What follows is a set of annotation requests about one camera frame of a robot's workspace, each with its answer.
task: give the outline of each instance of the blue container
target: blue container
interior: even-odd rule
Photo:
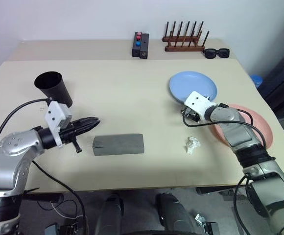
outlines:
[[[258,88],[263,82],[263,78],[259,75],[251,75],[250,77],[252,81],[254,82],[254,85],[256,88]]]

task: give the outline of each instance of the white wall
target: white wall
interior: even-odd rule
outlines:
[[[166,21],[204,21],[248,73],[284,56],[284,0],[0,0],[0,64],[20,40],[163,36]]]

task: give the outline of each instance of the blue plate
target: blue plate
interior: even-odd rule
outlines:
[[[194,91],[203,96],[209,96],[213,101],[217,95],[215,83],[204,74],[194,71],[184,71],[175,74],[169,82],[170,92],[179,102],[185,102]]]

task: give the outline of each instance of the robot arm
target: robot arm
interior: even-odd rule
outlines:
[[[198,92],[192,92],[185,105],[184,116],[197,122],[245,122],[236,109],[210,102]],[[255,210],[268,218],[272,232],[284,234],[283,171],[275,159],[268,155],[251,127],[239,123],[221,123],[219,126],[243,167],[242,172],[253,181],[246,191]]]
[[[19,208],[32,161],[46,149],[72,142],[77,153],[81,148],[76,136],[90,131],[100,121],[86,117],[73,122],[64,104],[52,101],[46,120],[49,128],[12,133],[0,142],[0,235],[13,235],[19,226]]]

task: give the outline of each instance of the gray block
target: gray block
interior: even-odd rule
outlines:
[[[143,135],[95,136],[92,148],[95,156],[144,153]]]

